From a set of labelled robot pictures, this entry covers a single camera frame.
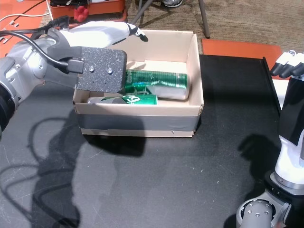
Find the black table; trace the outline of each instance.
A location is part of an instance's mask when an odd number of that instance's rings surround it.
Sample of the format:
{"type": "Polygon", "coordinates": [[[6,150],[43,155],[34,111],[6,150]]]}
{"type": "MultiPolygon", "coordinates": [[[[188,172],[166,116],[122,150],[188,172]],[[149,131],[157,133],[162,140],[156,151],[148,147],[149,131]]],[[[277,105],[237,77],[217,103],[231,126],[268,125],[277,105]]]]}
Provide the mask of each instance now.
{"type": "Polygon", "coordinates": [[[193,138],[83,136],[73,90],[37,88],[0,142],[1,228],[229,228],[279,153],[263,60],[201,56],[193,138]]]}

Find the open cardboard box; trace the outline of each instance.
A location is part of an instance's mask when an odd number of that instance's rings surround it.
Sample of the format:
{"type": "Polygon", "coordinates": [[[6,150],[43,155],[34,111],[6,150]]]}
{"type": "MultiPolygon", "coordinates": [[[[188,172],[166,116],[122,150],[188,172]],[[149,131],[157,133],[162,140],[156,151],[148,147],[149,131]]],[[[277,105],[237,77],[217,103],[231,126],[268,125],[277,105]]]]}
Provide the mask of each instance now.
{"type": "Polygon", "coordinates": [[[127,53],[127,69],[186,73],[185,101],[159,99],[152,104],[88,104],[89,97],[113,94],[75,90],[74,107],[82,134],[146,137],[192,137],[203,108],[203,90],[196,34],[145,30],[149,42],[131,36],[112,46],[127,53]]]}

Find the green can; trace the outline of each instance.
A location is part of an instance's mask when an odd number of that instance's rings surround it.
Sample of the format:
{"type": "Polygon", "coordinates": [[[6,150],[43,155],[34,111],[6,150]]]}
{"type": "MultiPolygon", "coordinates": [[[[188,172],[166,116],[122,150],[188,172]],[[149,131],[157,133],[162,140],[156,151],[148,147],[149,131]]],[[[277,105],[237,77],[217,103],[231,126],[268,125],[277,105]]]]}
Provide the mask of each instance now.
{"type": "Polygon", "coordinates": [[[185,100],[189,96],[190,82],[186,74],[127,70],[125,94],[154,94],[159,98],[185,100]]]}
{"type": "Polygon", "coordinates": [[[90,97],[89,104],[129,104],[129,105],[157,105],[156,95],[126,95],[117,97],[90,97]]]}

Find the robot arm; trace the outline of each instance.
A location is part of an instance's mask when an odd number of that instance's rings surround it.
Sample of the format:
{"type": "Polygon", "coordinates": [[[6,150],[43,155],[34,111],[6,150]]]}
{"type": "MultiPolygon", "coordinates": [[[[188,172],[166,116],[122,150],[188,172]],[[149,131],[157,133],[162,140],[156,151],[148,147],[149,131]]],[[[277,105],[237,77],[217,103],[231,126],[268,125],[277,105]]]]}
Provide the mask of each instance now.
{"type": "Polygon", "coordinates": [[[0,137],[19,104],[38,85],[53,82],[75,89],[117,93],[124,85],[127,55],[105,47],[131,35],[148,41],[138,27],[125,22],[96,21],[70,30],[53,28],[63,20],[50,22],[47,36],[35,41],[22,34],[41,29],[0,31],[0,37],[14,34],[25,40],[0,58],[0,137]]]}
{"type": "Polygon", "coordinates": [[[283,53],[270,72],[290,77],[279,120],[282,147],[265,192],[238,209],[237,228],[304,226],[304,54],[283,53]]]}

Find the black cable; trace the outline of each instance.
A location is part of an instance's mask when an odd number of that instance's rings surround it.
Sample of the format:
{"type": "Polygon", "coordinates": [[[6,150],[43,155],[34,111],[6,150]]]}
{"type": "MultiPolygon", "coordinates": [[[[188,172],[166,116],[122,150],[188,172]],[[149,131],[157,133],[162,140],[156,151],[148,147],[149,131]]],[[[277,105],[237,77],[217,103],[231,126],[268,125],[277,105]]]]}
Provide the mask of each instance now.
{"type": "Polygon", "coordinates": [[[36,40],[38,39],[39,37],[41,37],[42,35],[44,35],[45,33],[44,32],[34,32],[31,36],[30,36],[30,39],[31,40],[36,40]]]}
{"type": "Polygon", "coordinates": [[[43,3],[44,1],[46,1],[46,0],[42,0],[42,1],[38,2],[38,3],[36,3],[35,5],[33,5],[32,7],[28,8],[26,11],[24,11],[24,12],[21,13],[21,14],[25,14],[25,13],[29,12],[32,8],[34,8],[34,7],[36,7],[37,5],[43,3]]]}
{"type": "MultiPolygon", "coordinates": [[[[51,0],[50,6],[66,6],[68,0],[51,0]]],[[[84,6],[87,5],[87,0],[73,0],[69,3],[69,6],[84,6]]]]}
{"type": "Polygon", "coordinates": [[[40,28],[32,28],[32,29],[18,29],[14,30],[14,32],[17,32],[19,34],[33,34],[33,33],[41,33],[47,34],[48,30],[53,27],[60,27],[62,29],[68,28],[69,25],[69,17],[68,16],[62,16],[59,18],[56,18],[52,21],[50,21],[47,25],[42,26],[40,28]]]}
{"type": "Polygon", "coordinates": [[[17,29],[14,30],[14,32],[17,32],[19,34],[32,34],[36,32],[43,32],[43,34],[46,34],[47,31],[51,28],[52,26],[45,25],[40,28],[32,28],[32,29],[17,29]]]}
{"type": "Polygon", "coordinates": [[[30,38],[28,38],[27,36],[24,36],[20,33],[14,32],[14,31],[0,31],[0,37],[1,36],[7,36],[7,35],[11,35],[11,36],[15,36],[15,37],[19,37],[23,40],[25,40],[26,42],[28,42],[32,47],[35,48],[35,50],[37,50],[37,52],[48,62],[52,63],[54,66],[57,66],[59,68],[67,68],[68,63],[67,62],[61,62],[61,61],[57,61],[55,59],[53,59],[52,57],[50,57],[49,55],[47,55],[47,53],[45,53],[41,47],[39,47],[33,40],[31,40],[30,38]]]}

